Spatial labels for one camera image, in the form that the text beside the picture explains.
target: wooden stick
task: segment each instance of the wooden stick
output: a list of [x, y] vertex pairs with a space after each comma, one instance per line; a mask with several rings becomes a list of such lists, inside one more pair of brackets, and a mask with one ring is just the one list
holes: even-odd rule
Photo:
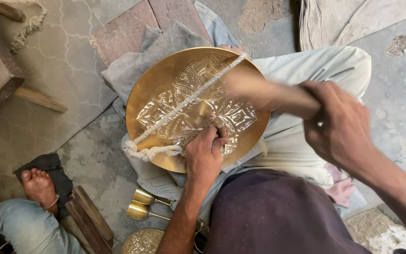
[[26, 21], [26, 15], [22, 11], [5, 3], [0, 3], [0, 14], [16, 22]]
[[81, 185], [71, 191], [74, 197], [79, 199], [79, 203], [104, 239], [110, 241], [112, 238], [114, 238], [114, 232], [112, 229], [110, 229], [109, 225]]
[[65, 113], [68, 110], [67, 106], [65, 106], [63, 102], [26, 88], [18, 88], [14, 92], [14, 95], [18, 98], [24, 99], [43, 107], [51, 108], [52, 110], [61, 113]]
[[98, 254], [111, 254], [112, 250], [108, 248], [104, 238], [99, 234], [97, 228], [93, 225], [92, 220], [79, 204], [79, 201], [73, 199], [68, 201], [65, 206], [93, 251]]
[[219, 137], [225, 137], [225, 124], [222, 121], [216, 122], [217, 134]]

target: cable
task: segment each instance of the cable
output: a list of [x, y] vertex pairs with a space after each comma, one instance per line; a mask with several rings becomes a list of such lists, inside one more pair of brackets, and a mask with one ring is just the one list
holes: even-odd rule
[[[195, 235], [197, 235], [200, 231], [202, 231], [203, 229], [206, 228], [206, 227], [203, 227], [203, 225], [204, 225], [204, 222], [201, 222], [200, 223], [200, 229], [195, 233]], [[195, 239], [194, 239], [194, 246], [200, 253], [203, 253], [203, 251], [200, 251], [199, 248], [197, 247], [197, 244], [195, 243]]]

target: brass plate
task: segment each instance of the brass plate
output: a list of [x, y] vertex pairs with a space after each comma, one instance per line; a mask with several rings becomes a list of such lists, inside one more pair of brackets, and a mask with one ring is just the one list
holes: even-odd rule
[[[126, 126], [131, 140], [139, 137], [180, 102], [192, 95], [239, 55], [221, 48], [190, 48], [166, 56], [137, 81], [126, 105]], [[261, 73], [249, 60], [238, 66]], [[138, 149], [180, 145], [185, 147], [214, 119], [226, 126], [230, 143], [223, 149], [227, 166], [251, 150], [266, 129], [270, 110], [256, 109], [242, 99], [232, 99], [220, 80], [138, 144]], [[151, 161], [166, 170], [187, 173], [185, 152], [157, 154]]]
[[130, 234], [121, 248], [122, 254], [155, 254], [164, 232], [145, 228]]

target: hand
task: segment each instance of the hand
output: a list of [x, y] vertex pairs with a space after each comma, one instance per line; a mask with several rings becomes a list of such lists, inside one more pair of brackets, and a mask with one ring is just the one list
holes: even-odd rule
[[334, 82], [304, 81], [322, 104], [324, 123], [318, 119], [304, 121], [305, 139], [324, 160], [355, 174], [365, 163], [380, 157], [370, 137], [370, 113]]
[[206, 192], [211, 188], [222, 167], [220, 149], [228, 143], [227, 137], [218, 137], [216, 127], [211, 124], [186, 146], [188, 177], [185, 188]]

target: rope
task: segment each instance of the rope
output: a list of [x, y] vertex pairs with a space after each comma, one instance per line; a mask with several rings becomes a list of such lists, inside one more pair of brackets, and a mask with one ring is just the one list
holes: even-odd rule
[[56, 193], [56, 200], [54, 200], [53, 204], [51, 204], [50, 206], [48, 206], [47, 208], [45, 208], [45, 210], [50, 209], [51, 207], [53, 207], [54, 204], [56, 204], [57, 200], [59, 200], [59, 194]]
[[1, 245], [0, 250], [1, 250], [2, 248], [4, 248], [5, 245], [8, 245], [8, 241], [7, 241], [5, 244]]
[[195, 93], [193, 93], [191, 96], [189, 96], [187, 99], [185, 99], [183, 102], [181, 102], [175, 109], [173, 109], [170, 113], [166, 114], [161, 120], [157, 121], [156, 124], [151, 126], [148, 130], [146, 130], [142, 135], [140, 135], [138, 138], [136, 138], [134, 141], [128, 140], [125, 142], [125, 147], [123, 147], [123, 151], [131, 158], [137, 158], [137, 159], [142, 159], [143, 161], [147, 162], [156, 156], [158, 153], [165, 153], [168, 156], [175, 156], [183, 152], [183, 149], [178, 146], [178, 145], [172, 145], [172, 146], [165, 146], [165, 147], [152, 147], [150, 149], [142, 149], [140, 152], [137, 151], [137, 144], [142, 141], [144, 138], [146, 138], [150, 133], [153, 131], [157, 130], [162, 124], [166, 123], [170, 118], [172, 118], [175, 114], [177, 114], [179, 111], [182, 111], [184, 106], [186, 106], [189, 102], [191, 102], [193, 99], [198, 97], [204, 90], [206, 90], [208, 87], [211, 85], [215, 84], [224, 74], [226, 74], [229, 70], [234, 68], [236, 65], [238, 65], [242, 60], [245, 59], [245, 56], [239, 56], [234, 60], [232, 63], [230, 63], [227, 67], [225, 67], [221, 72], [217, 73], [214, 75], [214, 77], [211, 78], [206, 84], [201, 86]]
[[48, 10], [40, 3], [38, 0], [0, 0], [0, 3], [27, 3], [27, 4], [36, 4], [42, 9], [42, 13], [38, 16], [33, 16], [29, 23], [25, 23], [24, 27], [18, 31], [14, 32], [14, 41], [11, 43], [12, 52], [16, 52], [19, 49], [25, 48], [27, 44], [26, 37], [31, 34], [34, 30], [42, 30], [42, 23], [45, 19], [45, 16], [48, 13]]

